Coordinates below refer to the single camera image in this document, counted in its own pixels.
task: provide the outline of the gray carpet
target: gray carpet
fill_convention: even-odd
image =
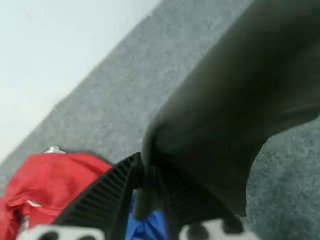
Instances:
[[[6,159],[0,176],[7,181],[52,145],[114,163],[139,151],[161,104],[251,1],[163,1]],[[319,238],[319,139],[317,119],[274,136],[258,155],[244,219],[262,239]]]

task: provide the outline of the black plastic object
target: black plastic object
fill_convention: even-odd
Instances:
[[[54,225],[101,229],[107,240],[125,237],[130,202],[140,174],[140,154],[122,160],[94,181],[56,218]]]
[[[235,218],[216,197],[173,165],[160,166],[158,172],[169,240],[179,239],[179,232],[185,225]]]
[[[185,225],[201,224],[217,218],[234,216],[188,175],[175,166],[152,166],[151,179],[144,176],[140,153],[114,165],[94,181],[57,217],[54,225],[101,229],[106,240],[124,240],[133,190],[151,183],[159,194],[168,240],[179,239]]]

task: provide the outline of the red fabric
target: red fabric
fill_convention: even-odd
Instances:
[[[6,186],[0,240],[16,238],[24,215],[30,215],[30,228],[51,224],[76,196],[111,167],[87,153],[31,155]],[[41,207],[31,206],[27,201]]]

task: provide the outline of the white wall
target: white wall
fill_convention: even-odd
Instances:
[[[0,163],[160,0],[0,0]]]

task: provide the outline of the floor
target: floor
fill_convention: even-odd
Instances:
[[[95,153],[114,163],[139,151],[161,104],[250,2],[163,0],[68,97],[48,110],[5,159],[0,176],[7,181],[28,155],[51,145]],[[252,166],[244,218],[262,239],[319,238],[319,158],[320,119],[278,134],[263,146]]]
[[[0,3],[0,163],[159,2]]]

